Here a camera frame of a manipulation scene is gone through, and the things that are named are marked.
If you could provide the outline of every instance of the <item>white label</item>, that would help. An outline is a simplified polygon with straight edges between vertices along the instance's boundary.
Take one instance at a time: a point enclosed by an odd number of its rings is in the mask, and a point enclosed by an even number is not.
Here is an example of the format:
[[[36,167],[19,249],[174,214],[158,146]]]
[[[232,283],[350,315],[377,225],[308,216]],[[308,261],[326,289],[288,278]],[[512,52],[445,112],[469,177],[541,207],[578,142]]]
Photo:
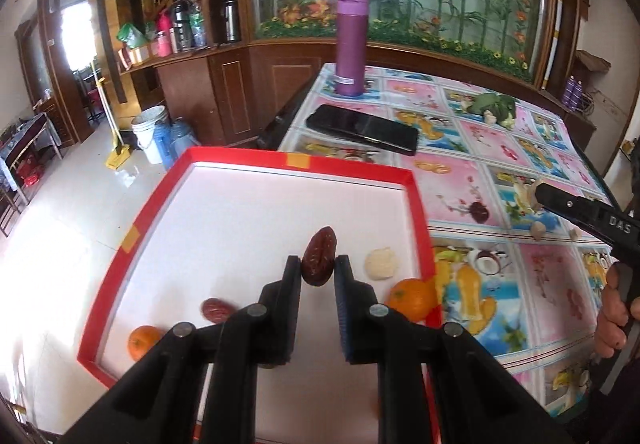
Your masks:
[[[340,77],[340,75],[335,75],[335,82],[339,82],[340,84],[355,84],[355,80],[349,77]]]

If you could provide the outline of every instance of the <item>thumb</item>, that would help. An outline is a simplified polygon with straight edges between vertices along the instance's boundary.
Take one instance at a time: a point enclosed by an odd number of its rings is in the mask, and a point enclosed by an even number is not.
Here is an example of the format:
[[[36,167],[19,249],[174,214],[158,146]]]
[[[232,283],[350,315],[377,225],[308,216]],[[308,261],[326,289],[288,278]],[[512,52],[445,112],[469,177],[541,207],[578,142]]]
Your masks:
[[[633,303],[631,303],[630,311],[634,318],[640,319],[640,298],[634,299]]]

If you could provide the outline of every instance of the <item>tablecloth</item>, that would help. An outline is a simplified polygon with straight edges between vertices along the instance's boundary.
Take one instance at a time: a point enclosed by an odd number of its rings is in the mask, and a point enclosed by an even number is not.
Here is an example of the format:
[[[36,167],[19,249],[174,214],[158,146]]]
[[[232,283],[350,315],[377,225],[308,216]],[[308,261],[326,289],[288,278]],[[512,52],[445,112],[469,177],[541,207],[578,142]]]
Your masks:
[[[18,184],[14,179],[14,176],[11,173],[9,166],[6,163],[7,157],[10,155],[16,144],[24,138],[24,136],[29,133],[29,128],[35,124],[42,116],[46,117],[46,113],[38,113],[32,119],[29,119],[26,123],[22,125],[20,131],[18,131],[13,137],[11,137],[0,149],[0,186],[5,191],[9,191],[10,189],[15,191],[18,189]],[[55,142],[57,146],[61,146],[62,142],[60,141],[60,136],[56,131],[56,128],[53,126],[53,123],[50,121],[49,117],[46,117],[47,124],[47,135],[40,135],[35,142],[36,149],[42,149],[46,146],[51,146]]]
[[[596,313],[610,248],[548,211],[522,190],[536,180],[609,203],[555,114],[516,99],[511,127],[468,113],[490,90],[441,77],[367,67],[366,91],[335,93],[326,64],[281,151],[354,159],[414,172],[428,218],[444,320],[462,323],[551,415],[587,389]],[[321,104],[413,125],[415,157],[335,140],[305,127]],[[534,221],[546,226],[536,242]]]

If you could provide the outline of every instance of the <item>yellow tape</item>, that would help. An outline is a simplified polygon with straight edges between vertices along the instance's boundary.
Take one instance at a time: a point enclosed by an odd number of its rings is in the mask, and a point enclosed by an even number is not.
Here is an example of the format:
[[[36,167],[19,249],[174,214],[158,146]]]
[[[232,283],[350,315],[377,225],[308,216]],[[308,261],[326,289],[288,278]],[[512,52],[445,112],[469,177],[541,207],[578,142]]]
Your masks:
[[[129,232],[127,233],[127,236],[125,236],[124,239],[122,240],[122,243],[120,244],[120,248],[124,252],[129,254],[129,252],[131,252],[131,249],[133,249],[133,246],[138,241],[139,237],[140,237],[140,231],[135,225],[132,225],[131,229],[129,229]]]
[[[287,153],[287,166],[309,169],[309,166],[311,166],[311,155],[304,153]]]

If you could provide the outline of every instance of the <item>dark red dried fruit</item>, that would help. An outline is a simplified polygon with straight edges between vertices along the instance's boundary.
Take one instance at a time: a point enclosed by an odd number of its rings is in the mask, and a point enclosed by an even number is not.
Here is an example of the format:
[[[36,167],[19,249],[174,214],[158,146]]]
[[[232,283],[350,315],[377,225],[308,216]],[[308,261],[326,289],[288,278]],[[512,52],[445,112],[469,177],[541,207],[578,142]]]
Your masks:
[[[214,325],[224,323],[237,310],[233,305],[218,298],[206,299],[200,306],[200,312],[204,318]]]
[[[331,227],[323,227],[313,235],[302,257],[302,278],[314,287],[329,281],[334,273],[337,239]]]
[[[477,223],[485,223],[489,219],[489,210],[482,202],[474,202],[469,206],[469,214]]]

